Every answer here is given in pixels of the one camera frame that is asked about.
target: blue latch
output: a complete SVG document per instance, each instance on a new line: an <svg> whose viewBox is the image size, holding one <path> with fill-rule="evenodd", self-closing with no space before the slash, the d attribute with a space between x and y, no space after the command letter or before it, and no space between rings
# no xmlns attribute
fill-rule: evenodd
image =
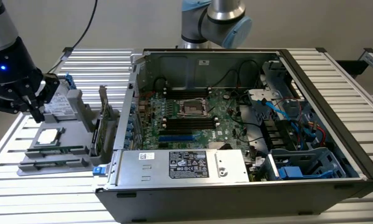
<svg viewBox="0 0 373 224"><path fill-rule="evenodd" d="M93 167L93 176L105 176L107 167Z"/></svg>
<svg viewBox="0 0 373 224"><path fill-rule="evenodd" d="M76 87L76 84L75 84L73 76L69 75L69 72L67 72L67 74L65 74L65 80L69 83L71 90L76 90L77 87Z"/></svg>

